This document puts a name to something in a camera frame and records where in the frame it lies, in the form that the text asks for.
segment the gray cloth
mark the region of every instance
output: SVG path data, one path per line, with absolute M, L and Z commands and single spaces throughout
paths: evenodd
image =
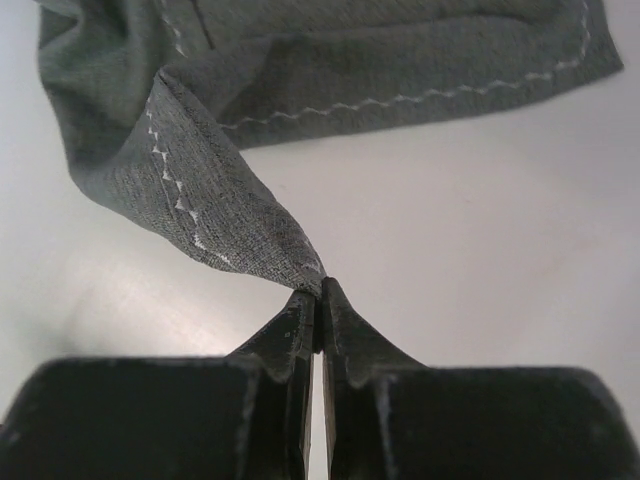
M 318 255 L 239 149 L 514 108 L 622 68 L 601 0 L 39 1 L 80 189 L 198 261 L 316 294 Z

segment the white table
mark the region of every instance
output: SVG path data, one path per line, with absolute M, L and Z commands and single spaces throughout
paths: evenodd
M 356 309 L 406 352 L 587 367 L 638 434 L 640 2 L 607 7 L 627 65 L 614 78 L 505 114 L 246 158 Z M 3 0 L 0 412 L 46 359 L 225 353 L 290 293 L 199 265 L 76 190 L 36 29 L 34 3 Z M 312 479 L 326 475 L 316 394 Z

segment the black plastic part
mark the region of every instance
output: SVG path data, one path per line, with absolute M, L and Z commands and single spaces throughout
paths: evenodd
M 64 360 L 0 431 L 2 480 L 306 478 L 315 299 L 226 358 Z
M 576 369 L 432 369 L 323 288 L 333 480 L 631 480 L 633 438 L 598 380 Z
M 326 279 L 225 358 L 45 365 L 0 430 L 0 480 L 303 480 L 320 351 L 331 479 L 640 479 L 594 375 L 427 368 Z
M 263 380 L 255 362 L 242 360 L 45 365 L 3 427 L 0 478 L 246 478 Z

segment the gray fabric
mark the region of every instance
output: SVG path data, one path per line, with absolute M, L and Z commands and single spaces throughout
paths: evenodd
M 514 108 L 622 68 L 600 0 L 40 3 L 81 190 L 207 265 L 316 294 L 318 255 L 239 149 Z

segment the white stitching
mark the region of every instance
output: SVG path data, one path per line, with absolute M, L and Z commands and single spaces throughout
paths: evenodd
M 176 51 L 187 58 L 187 54 L 184 53 L 184 48 L 182 46 L 182 32 L 178 30 L 178 28 L 173 24 L 169 16 L 167 15 L 167 0 L 160 0 L 160 4 L 162 5 L 162 21 L 171 29 L 173 32 L 173 36 L 175 39 L 174 47 Z
M 169 171 L 169 152 L 161 150 L 158 145 L 159 135 L 158 135 L 158 132 L 153 129 L 153 123 L 152 123 L 153 113 L 151 113 L 151 110 L 147 108 L 145 115 L 149 118 L 149 129 L 147 130 L 147 133 L 154 139 L 154 144 L 153 144 L 153 147 L 151 148 L 151 153 L 156 155 L 160 154 L 160 156 L 162 157 L 162 179 L 167 182 L 172 182 L 178 189 L 178 200 L 176 201 L 174 208 L 181 212 L 189 213 L 195 225 L 193 237 L 191 239 L 193 245 L 195 245 L 197 248 L 199 248 L 204 252 L 215 255 L 216 257 L 218 257 L 220 260 L 222 260 L 224 263 L 226 263 L 227 265 L 229 265 L 231 268 L 235 270 L 236 268 L 233 266 L 233 264 L 231 263 L 231 261 L 226 255 L 223 255 L 217 252 L 212 252 L 205 246 L 204 243 L 202 243 L 202 240 L 200 239 L 200 235 L 198 234 L 198 227 L 200 226 L 199 224 L 200 215 L 195 210 L 189 208 L 189 201 L 183 191 L 184 183 L 181 180 L 175 180 Z
M 267 125 L 276 118 L 287 118 L 289 120 L 298 120 L 303 115 L 309 114 L 309 113 L 314 113 L 316 115 L 322 115 L 326 117 L 334 113 L 336 110 L 347 109 L 347 110 L 358 111 L 362 107 L 365 107 L 367 105 L 377 105 L 379 107 L 389 108 L 395 105 L 396 103 L 400 103 L 400 102 L 411 102 L 416 104 L 422 103 L 426 101 L 427 98 L 432 96 L 453 98 L 459 95 L 460 93 L 477 93 L 479 95 L 486 95 L 491 90 L 494 90 L 496 88 L 511 88 L 513 90 L 517 90 L 519 88 L 524 87 L 527 84 L 527 82 L 533 82 L 534 80 L 543 80 L 543 81 L 549 82 L 553 78 L 554 71 L 560 72 L 562 70 L 575 69 L 584 61 L 587 55 L 587 48 L 589 47 L 589 43 L 591 42 L 591 32 L 589 32 L 588 23 L 587 23 L 589 18 L 589 5 L 587 4 L 587 0 L 583 0 L 582 5 L 584 7 L 584 12 L 581 20 L 581 25 L 584 30 L 583 32 L 584 38 L 582 41 L 582 46 L 580 47 L 580 51 L 578 52 L 578 55 L 572 58 L 571 60 L 559 61 L 556 65 L 554 65 L 554 67 L 551 70 L 548 70 L 546 72 L 541 72 L 541 73 L 528 72 L 523 76 L 522 80 L 519 80 L 516 82 L 506 82 L 504 80 L 493 80 L 483 87 L 472 87 L 469 85 L 460 85 L 451 90 L 436 90 L 431 88 L 429 90 L 425 90 L 422 93 L 422 95 L 419 95 L 417 97 L 408 97 L 402 94 L 398 94 L 392 99 L 387 100 L 385 102 L 376 100 L 374 98 L 366 98 L 363 101 L 356 103 L 354 105 L 347 105 L 345 103 L 334 103 L 333 105 L 331 105 L 329 108 L 325 110 L 318 110 L 311 107 L 305 107 L 302 110 L 300 110 L 298 113 L 274 112 L 264 119 L 244 117 L 238 123 L 235 123 L 233 125 L 220 124 L 220 127 L 227 130 L 236 130 L 241 125 L 248 122 L 261 123 L 263 125 Z

